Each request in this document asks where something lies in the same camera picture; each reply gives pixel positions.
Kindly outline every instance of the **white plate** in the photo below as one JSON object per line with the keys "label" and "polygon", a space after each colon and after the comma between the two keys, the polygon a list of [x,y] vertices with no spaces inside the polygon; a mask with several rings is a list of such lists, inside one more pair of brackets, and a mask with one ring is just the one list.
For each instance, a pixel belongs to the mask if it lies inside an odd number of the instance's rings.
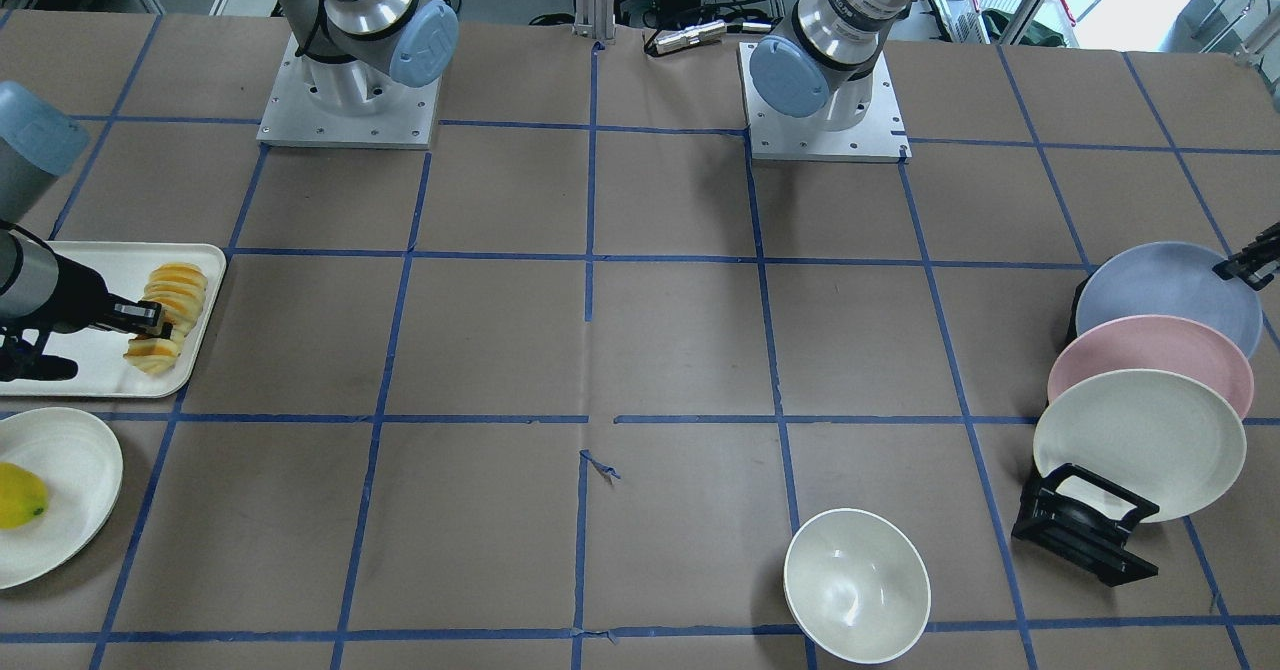
{"label": "white plate", "polygon": [[79,552],[102,529],[124,478],[120,443],[83,410],[44,407],[0,420],[0,462],[49,488],[45,512],[0,530],[0,589],[33,580]]}
{"label": "white plate", "polygon": [[[1165,370],[1114,370],[1064,392],[1041,415],[1036,468],[1093,470],[1160,506],[1143,523],[1190,515],[1222,496],[1244,466],[1244,425],[1211,388]],[[1078,478],[1059,488],[1111,519],[1132,505]]]}
{"label": "white plate", "polygon": [[0,383],[0,396],[46,397],[164,397],[178,391],[196,365],[196,354],[214,311],[218,288],[227,272],[227,257],[211,245],[160,242],[50,242],[58,254],[99,272],[106,288],[127,300],[142,297],[147,275],[165,263],[191,263],[200,268],[209,284],[205,309],[173,369],[147,375],[124,360],[132,336],[86,328],[72,334],[55,333],[45,347],[46,355],[68,357],[79,364],[69,380],[13,380]]}

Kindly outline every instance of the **white tray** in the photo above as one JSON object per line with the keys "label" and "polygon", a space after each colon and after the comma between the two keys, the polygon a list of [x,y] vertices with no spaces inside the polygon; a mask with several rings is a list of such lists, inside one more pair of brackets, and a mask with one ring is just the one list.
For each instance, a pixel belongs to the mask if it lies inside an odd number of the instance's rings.
{"label": "white tray", "polygon": [[160,242],[73,242],[49,243],[58,254],[99,272],[106,288],[127,300],[142,297],[147,275],[165,263],[191,263],[209,278],[205,309],[173,369],[147,375],[124,360],[132,336],[95,329],[78,333],[54,333],[45,347],[46,355],[67,357],[79,364],[79,373],[69,380],[13,380],[0,383],[0,396],[44,397],[164,397],[178,391],[191,379],[196,354],[212,315],[218,288],[227,272],[227,257],[211,245],[179,245]]}

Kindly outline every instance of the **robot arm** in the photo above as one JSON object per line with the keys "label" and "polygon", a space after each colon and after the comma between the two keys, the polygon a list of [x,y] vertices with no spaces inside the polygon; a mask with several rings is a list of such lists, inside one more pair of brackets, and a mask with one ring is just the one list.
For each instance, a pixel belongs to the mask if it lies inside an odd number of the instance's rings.
{"label": "robot arm", "polygon": [[[44,355],[49,333],[92,327],[169,337],[155,302],[111,295],[93,269],[54,252],[18,227],[23,215],[68,173],[88,135],[15,82],[0,82],[0,380],[68,379],[76,363]],[[23,333],[35,331],[35,342]]]}
{"label": "robot arm", "polygon": [[440,77],[458,42],[443,0],[279,0],[301,54],[320,64],[361,60],[422,87]]}
{"label": "robot arm", "polygon": [[774,110],[810,117],[870,76],[888,26],[913,0],[796,0],[751,55],[755,88]]}

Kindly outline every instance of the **plate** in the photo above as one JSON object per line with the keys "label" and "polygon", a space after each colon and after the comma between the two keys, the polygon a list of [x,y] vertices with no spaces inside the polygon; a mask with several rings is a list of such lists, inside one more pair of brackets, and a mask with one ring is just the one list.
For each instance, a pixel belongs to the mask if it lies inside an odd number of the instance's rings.
{"label": "plate", "polygon": [[1253,356],[1262,339],[1262,301],[1244,281],[1224,281],[1225,257],[1189,242],[1151,242],[1107,260],[1084,283],[1075,329],[1129,315],[1175,315],[1203,323]]}
{"label": "plate", "polygon": [[86,328],[72,334],[49,337],[46,355],[68,357],[79,364],[79,373],[69,380],[13,380],[0,383],[0,396],[45,397],[164,397],[173,395],[191,379],[196,355],[205,337],[209,318],[218,300],[227,273],[227,257],[211,245],[161,242],[50,242],[60,255],[77,260],[99,272],[110,292],[128,300],[142,297],[147,275],[165,263],[191,263],[205,273],[205,309],[196,328],[187,333],[187,342],[173,369],[147,375],[124,360],[129,338],[125,333]]}
{"label": "plate", "polygon": [[[1044,410],[1036,425],[1036,468],[1065,462],[1093,470],[1160,506],[1143,523],[1190,515],[1222,496],[1244,466],[1244,425],[1222,396],[1165,370],[1094,375]],[[1132,506],[1070,478],[1059,487],[1107,518]]]}
{"label": "plate", "polygon": [[1172,315],[1133,315],[1102,323],[1066,346],[1048,373],[1048,401],[1102,373],[1148,368],[1197,379],[1244,418],[1253,405],[1253,368],[1231,338]]}
{"label": "plate", "polygon": [[102,420],[72,407],[44,407],[0,420],[0,462],[26,468],[49,488],[49,509],[40,518],[0,530],[3,589],[67,562],[102,529],[120,493],[124,459]]}

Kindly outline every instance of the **dish rack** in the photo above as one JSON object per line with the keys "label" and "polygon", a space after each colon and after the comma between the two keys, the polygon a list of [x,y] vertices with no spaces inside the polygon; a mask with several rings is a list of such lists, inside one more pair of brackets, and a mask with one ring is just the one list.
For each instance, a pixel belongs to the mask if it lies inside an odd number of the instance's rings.
{"label": "dish rack", "polygon": [[[1018,12],[1018,5],[1020,5],[1021,1],[1023,0],[969,0],[969,4],[973,5],[973,10],[956,19],[956,41],[984,42],[991,45],[992,40],[987,33],[987,26],[982,22],[982,12],[1005,10],[1006,13],[1012,14]],[[1071,15],[1071,9],[1068,8],[1066,0],[1044,0],[1044,3],[1041,4],[1039,10],[1036,13],[1036,22],[1041,23],[1043,27],[1051,28],[1055,32],[1060,32],[1066,46],[1080,46],[1080,42],[1075,38],[1075,17]]]}

